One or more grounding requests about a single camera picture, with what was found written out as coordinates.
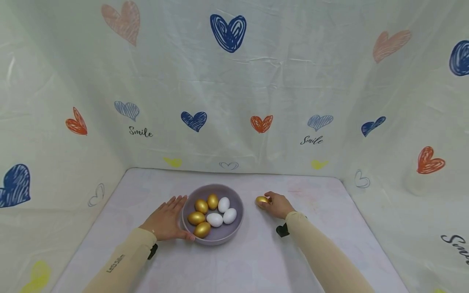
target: arm sleeve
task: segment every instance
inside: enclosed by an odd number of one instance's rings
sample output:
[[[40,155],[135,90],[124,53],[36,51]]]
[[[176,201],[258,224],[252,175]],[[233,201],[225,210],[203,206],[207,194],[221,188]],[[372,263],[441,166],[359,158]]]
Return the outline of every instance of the arm sleeve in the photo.
[[[348,257],[297,211],[286,217],[288,232],[326,293],[374,293]]]
[[[147,230],[132,230],[83,293],[128,293],[156,240],[155,235]]]

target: orange heart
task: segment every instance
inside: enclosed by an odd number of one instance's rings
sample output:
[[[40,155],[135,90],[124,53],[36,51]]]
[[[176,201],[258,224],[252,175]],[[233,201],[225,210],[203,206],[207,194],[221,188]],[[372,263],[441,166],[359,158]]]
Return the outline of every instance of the orange heart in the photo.
[[[401,30],[389,37],[387,31],[383,31],[376,40],[373,48],[373,58],[380,63],[384,58],[401,49],[410,40],[412,34],[409,30]]]
[[[261,120],[259,116],[251,117],[251,125],[258,133],[264,133],[269,130],[270,125],[272,124],[273,115],[266,116],[264,121]]]
[[[73,133],[80,134],[80,135],[87,135],[88,129],[86,128],[85,121],[83,120],[83,117],[80,115],[80,112],[75,107],[73,107],[73,115],[75,116],[75,119],[65,120],[65,125]]]
[[[420,174],[430,174],[438,171],[446,165],[445,160],[440,158],[432,159],[433,148],[424,147],[418,155],[418,168],[417,172]]]
[[[121,14],[111,6],[101,6],[101,14],[104,21],[119,36],[129,43],[137,46],[137,35],[140,29],[140,12],[137,4],[133,1],[125,1],[122,5]]]

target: egg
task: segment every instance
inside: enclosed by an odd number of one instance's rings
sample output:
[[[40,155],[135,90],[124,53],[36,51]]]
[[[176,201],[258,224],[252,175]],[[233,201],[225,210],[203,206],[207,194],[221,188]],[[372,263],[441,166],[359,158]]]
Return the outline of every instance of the egg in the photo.
[[[222,197],[218,202],[218,211],[220,213],[226,212],[230,208],[230,200],[227,197]]]
[[[198,238],[205,238],[210,232],[210,224],[207,222],[203,222],[197,225],[196,229],[194,230],[194,235]]]
[[[207,202],[203,199],[197,199],[195,204],[196,211],[199,211],[203,214],[208,212],[208,205]]]
[[[231,223],[233,223],[236,219],[236,216],[237,216],[237,212],[235,209],[233,208],[230,208],[228,209],[225,214],[223,215],[223,223],[229,225]]]
[[[195,211],[187,216],[187,220],[194,226],[197,226],[200,223],[205,222],[205,216],[199,211]]]
[[[214,210],[218,207],[218,197],[216,194],[211,194],[208,196],[207,198],[207,204],[208,204],[208,208],[210,210]]]
[[[259,205],[259,204],[262,203],[262,202],[264,202],[264,203],[270,203],[271,200],[270,200],[269,198],[265,197],[265,196],[258,196],[258,197],[256,197],[256,205],[257,205],[259,208],[264,209],[263,207],[261,207],[261,206]]]
[[[220,227],[223,224],[223,217],[219,213],[212,213],[207,216],[207,222],[212,225],[212,227]]]

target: bowl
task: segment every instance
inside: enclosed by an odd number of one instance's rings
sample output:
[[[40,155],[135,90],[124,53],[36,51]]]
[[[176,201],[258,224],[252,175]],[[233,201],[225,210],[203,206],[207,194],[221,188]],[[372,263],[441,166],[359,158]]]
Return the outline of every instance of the bowl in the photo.
[[[220,227],[211,227],[210,233],[205,238],[202,239],[196,237],[195,242],[207,246],[220,245],[233,239],[233,237],[236,235],[236,232],[238,232],[238,229],[241,226],[241,222],[244,217],[244,206],[242,204],[241,198],[236,193],[236,191],[222,184],[209,184],[194,190],[188,196],[187,201],[182,208],[182,225],[183,228],[186,229],[186,231],[193,233],[196,228],[187,220],[187,216],[196,211],[196,208],[194,206],[196,200],[203,199],[206,201],[208,196],[212,193],[216,194],[219,200],[222,197],[227,197],[230,200],[230,208],[236,209],[237,216],[234,222],[229,225],[223,223]],[[218,209],[208,210],[208,213],[205,216],[212,213],[219,213]]]

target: white backdrop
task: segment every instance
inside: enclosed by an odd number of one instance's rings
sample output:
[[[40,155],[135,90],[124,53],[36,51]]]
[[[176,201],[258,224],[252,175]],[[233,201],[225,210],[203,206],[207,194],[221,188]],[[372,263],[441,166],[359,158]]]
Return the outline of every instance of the white backdrop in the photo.
[[[464,0],[0,4],[1,169],[25,164],[31,180],[31,200],[0,209],[0,288],[18,292],[39,259],[51,288],[104,204],[98,185],[106,199],[137,166],[337,177],[411,292],[463,292],[468,13]],[[16,246],[52,232],[54,245]]]

